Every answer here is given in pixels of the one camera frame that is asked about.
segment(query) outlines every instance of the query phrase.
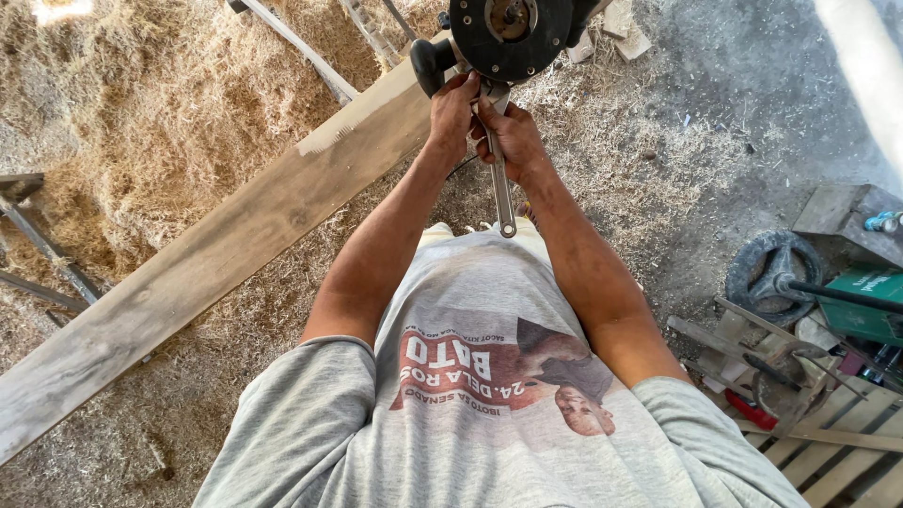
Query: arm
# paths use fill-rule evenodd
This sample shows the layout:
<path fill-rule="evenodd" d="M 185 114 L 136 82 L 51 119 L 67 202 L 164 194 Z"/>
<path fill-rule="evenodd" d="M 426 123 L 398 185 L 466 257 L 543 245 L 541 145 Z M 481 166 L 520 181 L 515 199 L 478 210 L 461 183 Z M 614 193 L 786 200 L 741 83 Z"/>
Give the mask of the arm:
<path fill-rule="evenodd" d="M 508 178 L 519 183 L 530 199 L 555 280 L 580 318 L 593 352 L 628 388 L 654 376 L 690 382 L 658 332 L 627 267 L 552 168 L 530 114 L 509 103 L 501 116 L 481 98 L 479 115 L 498 131 Z M 485 130 L 476 127 L 471 135 L 479 139 Z M 486 140 L 479 142 L 477 151 L 484 161 L 494 160 Z"/>
<path fill-rule="evenodd" d="M 301 342 L 352 335 L 374 346 L 383 311 L 414 258 L 445 176 L 467 152 L 476 74 L 433 95 L 430 137 L 396 188 L 354 231 L 323 280 Z"/>

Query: wooden scrap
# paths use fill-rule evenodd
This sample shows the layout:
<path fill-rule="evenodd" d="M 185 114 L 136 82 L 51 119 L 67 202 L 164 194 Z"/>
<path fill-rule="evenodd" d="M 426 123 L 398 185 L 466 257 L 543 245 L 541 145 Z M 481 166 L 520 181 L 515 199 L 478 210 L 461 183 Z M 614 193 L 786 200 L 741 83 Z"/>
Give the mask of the wooden scrap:
<path fill-rule="evenodd" d="M 619 41 L 623 41 L 627 39 L 632 24 L 632 0 L 614 0 L 605 7 L 605 19 L 602 20 L 602 33 Z"/>
<path fill-rule="evenodd" d="M 567 57 L 571 59 L 571 63 L 580 63 L 592 56 L 596 52 L 596 46 L 592 44 L 590 39 L 590 31 L 584 30 L 580 36 L 580 42 L 577 45 L 567 49 Z"/>
<path fill-rule="evenodd" d="M 630 24 L 627 39 L 623 41 L 615 41 L 615 50 L 625 62 L 630 63 L 640 55 L 647 52 L 652 47 L 652 43 L 646 35 L 639 29 L 636 23 Z"/>

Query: sawdust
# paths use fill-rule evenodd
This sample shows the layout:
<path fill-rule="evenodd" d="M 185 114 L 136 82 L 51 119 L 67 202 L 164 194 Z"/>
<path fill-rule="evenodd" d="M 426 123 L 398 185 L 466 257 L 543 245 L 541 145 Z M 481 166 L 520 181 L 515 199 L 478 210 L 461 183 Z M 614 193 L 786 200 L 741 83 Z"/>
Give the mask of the sawdust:
<path fill-rule="evenodd" d="M 356 88 L 379 76 L 339 3 L 274 5 Z M 365 5 L 404 46 L 381 2 Z M 438 29 L 442 3 L 396 5 L 420 36 Z M 704 125 L 656 121 L 649 91 L 662 62 L 653 50 L 625 64 L 599 23 L 589 61 L 563 60 L 515 88 L 514 100 L 534 112 L 568 188 L 642 282 L 675 222 L 730 179 L 742 145 Z M 644 30 L 655 39 L 654 27 Z M 40 29 L 27 5 L 11 3 L 0 33 L 0 139 L 9 147 L 0 174 L 46 173 L 26 208 L 105 289 L 338 110 L 297 51 L 218 2 L 101 2 L 90 16 Z M 648 149 L 655 160 L 640 156 Z M 405 167 L 0 468 L 0 506 L 190 504 L 238 395 L 298 340 L 331 260 Z M 474 161 L 446 184 L 431 221 L 462 234 L 494 214 L 488 170 Z M 75 296 L 8 221 L 0 238 L 4 269 Z M 0 300 L 0 372 L 52 333 L 44 310 L 71 316 L 5 287 Z"/>

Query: wooden board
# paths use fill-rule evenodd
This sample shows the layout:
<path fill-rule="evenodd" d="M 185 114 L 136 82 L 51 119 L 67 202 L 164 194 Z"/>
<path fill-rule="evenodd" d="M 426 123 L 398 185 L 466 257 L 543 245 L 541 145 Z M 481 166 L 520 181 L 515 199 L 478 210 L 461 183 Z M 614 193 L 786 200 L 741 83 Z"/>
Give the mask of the wooden board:
<path fill-rule="evenodd" d="M 0 464 L 414 151 L 429 130 L 430 101 L 403 61 L 0 376 Z"/>
<path fill-rule="evenodd" d="M 735 421 L 737 427 L 742 432 L 756 432 L 759 434 L 768 434 L 767 430 L 756 427 L 751 421 Z M 867 448 L 869 450 L 882 450 L 886 452 L 903 453 L 903 439 L 897 437 L 873 436 L 871 434 L 859 434 L 857 432 L 841 432 L 839 430 L 821 430 L 820 428 L 812 430 L 797 430 L 794 428 L 790 431 L 789 436 L 799 437 L 801 439 L 809 439 L 819 443 L 830 443 L 833 445 L 842 445 L 850 447 Z"/>
<path fill-rule="evenodd" d="M 815 189 L 793 231 L 838 235 L 884 261 L 903 268 L 903 238 L 866 231 L 866 219 L 885 211 L 903 210 L 903 201 L 884 189 L 865 185 L 828 185 Z M 861 257 L 865 261 L 874 261 Z"/>
<path fill-rule="evenodd" d="M 869 384 L 867 381 L 852 377 L 844 378 L 844 381 L 849 382 L 854 388 L 857 389 L 861 389 L 861 384 Z M 803 420 L 800 424 L 806 425 L 810 428 L 821 428 L 824 424 L 831 420 L 831 418 L 833 418 L 838 411 L 845 408 L 850 402 L 852 402 L 853 399 L 856 399 L 856 395 L 853 394 L 852 391 L 845 388 L 839 388 L 834 391 L 834 393 L 830 398 L 828 398 L 828 401 L 824 404 L 824 406 L 822 406 L 821 409 L 816 411 L 815 414 L 811 417 Z M 793 455 L 793 453 L 797 451 L 805 442 L 805 439 L 798 439 L 796 437 L 784 437 L 783 439 L 779 439 L 774 445 L 771 445 L 771 447 L 765 452 L 765 458 L 771 461 L 771 464 L 779 466 L 782 462 L 787 460 L 788 457 Z"/>
<path fill-rule="evenodd" d="M 869 394 L 869 401 L 861 401 L 843 415 L 831 430 L 861 432 L 893 403 L 899 403 L 900 396 L 889 390 L 875 390 Z M 803 453 L 787 465 L 781 472 L 794 487 L 803 482 L 836 454 L 843 445 L 832 443 L 812 443 Z"/>
<path fill-rule="evenodd" d="M 632 24 L 632 0 L 613 0 L 605 7 L 605 18 L 602 20 L 602 33 L 619 41 L 623 41 L 624 39 L 627 39 Z"/>
<path fill-rule="evenodd" d="M 580 42 L 576 46 L 567 49 L 567 57 L 571 60 L 571 63 L 580 63 L 590 58 L 595 52 L 596 47 L 592 45 L 590 31 L 584 30 L 580 34 Z"/>
<path fill-rule="evenodd" d="M 872 433 L 873 436 L 903 437 L 903 411 L 898 410 Z M 869 467 L 885 455 L 884 451 L 857 448 L 846 456 L 840 464 L 834 466 L 825 476 L 806 489 L 803 499 L 812 508 L 822 508 L 857 476 L 865 473 Z"/>
<path fill-rule="evenodd" d="M 895 508 L 903 503 L 903 460 L 897 462 L 850 508 Z"/>
<path fill-rule="evenodd" d="M 646 37 L 637 24 L 631 24 L 628 31 L 627 39 L 624 41 L 615 41 L 615 51 L 627 63 L 639 58 L 643 53 L 649 51 L 652 43 Z"/>

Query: wrench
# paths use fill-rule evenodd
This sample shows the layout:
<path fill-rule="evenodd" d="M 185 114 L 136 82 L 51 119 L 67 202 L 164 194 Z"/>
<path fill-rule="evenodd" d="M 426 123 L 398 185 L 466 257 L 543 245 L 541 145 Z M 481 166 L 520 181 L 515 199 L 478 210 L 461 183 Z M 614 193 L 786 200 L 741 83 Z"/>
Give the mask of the wrench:
<path fill-rule="evenodd" d="M 505 114 L 508 98 L 511 96 L 511 87 L 505 81 L 491 80 L 485 76 L 480 78 L 479 92 L 489 98 L 500 115 Z M 505 155 L 498 142 L 498 133 L 490 129 L 485 123 L 486 140 L 489 143 L 489 151 L 496 157 L 496 162 L 489 165 L 489 173 L 492 175 L 492 190 L 496 194 L 496 213 L 498 215 L 498 229 L 504 238 L 511 238 L 517 233 L 517 225 L 514 222 L 514 206 L 511 204 L 511 188 L 505 176 Z"/>

